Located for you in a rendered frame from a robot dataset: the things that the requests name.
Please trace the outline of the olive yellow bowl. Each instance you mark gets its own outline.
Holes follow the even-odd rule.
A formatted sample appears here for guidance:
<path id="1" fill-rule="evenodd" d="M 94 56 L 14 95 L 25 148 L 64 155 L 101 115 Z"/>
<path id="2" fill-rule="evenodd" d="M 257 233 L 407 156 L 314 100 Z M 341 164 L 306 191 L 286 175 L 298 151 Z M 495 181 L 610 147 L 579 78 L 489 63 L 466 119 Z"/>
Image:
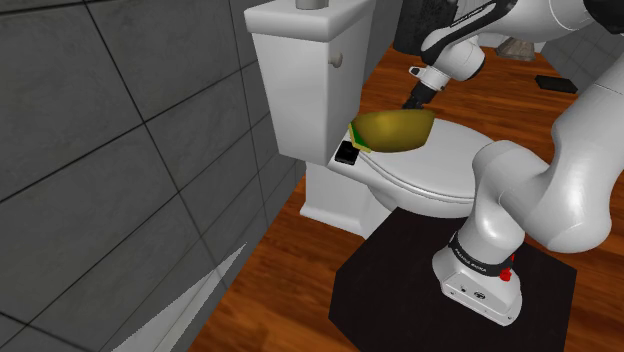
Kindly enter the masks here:
<path id="1" fill-rule="evenodd" d="M 410 151 L 426 144 L 435 116 L 427 109 L 360 114 L 349 123 L 349 135 L 353 146 L 367 153 Z"/>

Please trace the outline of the dark textured cabinet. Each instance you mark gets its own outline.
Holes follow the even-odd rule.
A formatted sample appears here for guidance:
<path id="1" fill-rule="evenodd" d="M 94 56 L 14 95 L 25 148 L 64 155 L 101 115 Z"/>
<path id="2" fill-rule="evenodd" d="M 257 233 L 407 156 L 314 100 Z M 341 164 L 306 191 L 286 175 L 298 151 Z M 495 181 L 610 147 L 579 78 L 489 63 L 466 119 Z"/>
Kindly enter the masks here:
<path id="1" fill-rule="evenodd" d="M 420 56 L 421 46 L 434 30 L 449 26 L 465 9 L 468 0 L 403 0 L 392 47 L 397 52 Z"/>

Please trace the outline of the small black box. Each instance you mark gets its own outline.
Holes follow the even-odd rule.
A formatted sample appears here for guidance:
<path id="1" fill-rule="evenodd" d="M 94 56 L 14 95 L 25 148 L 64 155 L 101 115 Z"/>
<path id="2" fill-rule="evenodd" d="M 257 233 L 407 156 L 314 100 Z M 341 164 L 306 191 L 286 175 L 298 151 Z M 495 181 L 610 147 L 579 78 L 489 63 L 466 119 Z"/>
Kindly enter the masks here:
<path id="1" fill-rule="evenodd" d="M 355 148 L 350 141 L 343 140 L 339 145 L 334 160 L 339 163 L 354 165 L 360 150 Z"/>

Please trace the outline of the white toilet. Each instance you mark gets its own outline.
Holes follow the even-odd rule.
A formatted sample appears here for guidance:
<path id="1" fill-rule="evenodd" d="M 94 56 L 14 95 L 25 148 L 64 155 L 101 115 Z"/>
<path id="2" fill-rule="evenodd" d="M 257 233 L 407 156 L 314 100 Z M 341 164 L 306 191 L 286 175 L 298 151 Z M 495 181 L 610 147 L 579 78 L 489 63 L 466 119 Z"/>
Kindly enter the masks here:
<path id="1" fill-rule="evenodd" d="M 244 12 L 281 154 L 307 165 L 302 215 L 368 237 L 396 208 L 463 218 L 490 138 L 435 116 L 420 148 L 334 160 L 358 115 L 376 0 L 273 0 Z"/>

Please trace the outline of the flat black rectangular object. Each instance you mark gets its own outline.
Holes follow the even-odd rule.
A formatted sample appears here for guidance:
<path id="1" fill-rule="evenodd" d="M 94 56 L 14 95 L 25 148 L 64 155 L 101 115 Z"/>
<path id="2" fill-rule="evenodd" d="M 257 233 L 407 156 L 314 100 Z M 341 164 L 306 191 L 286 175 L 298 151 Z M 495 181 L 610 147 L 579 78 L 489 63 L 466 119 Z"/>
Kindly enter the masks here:
<path id="1" fill-rule="evenodd" d="M 536 75 L 535 82 L 540 89 L 575 94 L 578 91 L 576 85 L 567 78 Z"/>

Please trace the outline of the black robot stand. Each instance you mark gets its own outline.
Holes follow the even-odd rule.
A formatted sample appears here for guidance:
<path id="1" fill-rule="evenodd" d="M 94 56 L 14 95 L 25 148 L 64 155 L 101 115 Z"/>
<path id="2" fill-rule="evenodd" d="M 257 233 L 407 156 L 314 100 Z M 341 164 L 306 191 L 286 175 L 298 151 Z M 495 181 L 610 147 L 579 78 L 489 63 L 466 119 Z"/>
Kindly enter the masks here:
<path id="1" fill-rule="evenodd" d="M 331 322 L 361 352 L 564 352 L 576 269 L 523 244 L 522 308 L 500 326 L 446 297 L 433 272 L 463 223 L 395 209 L 338 269 Z"/>

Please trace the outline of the grey brown pedestal base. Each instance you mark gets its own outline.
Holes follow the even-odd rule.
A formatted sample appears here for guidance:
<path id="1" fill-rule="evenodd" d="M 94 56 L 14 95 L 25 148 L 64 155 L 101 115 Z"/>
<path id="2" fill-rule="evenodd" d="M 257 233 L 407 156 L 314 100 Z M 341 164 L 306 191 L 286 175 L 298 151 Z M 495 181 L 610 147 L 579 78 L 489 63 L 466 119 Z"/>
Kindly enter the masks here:
<path id="1" fill-rule="evenodd" d="M 495 52 L 499 57 L 507 59 L 526 62 L 536 60 L 534 43 L 513 37 L 504 40 Z"/>

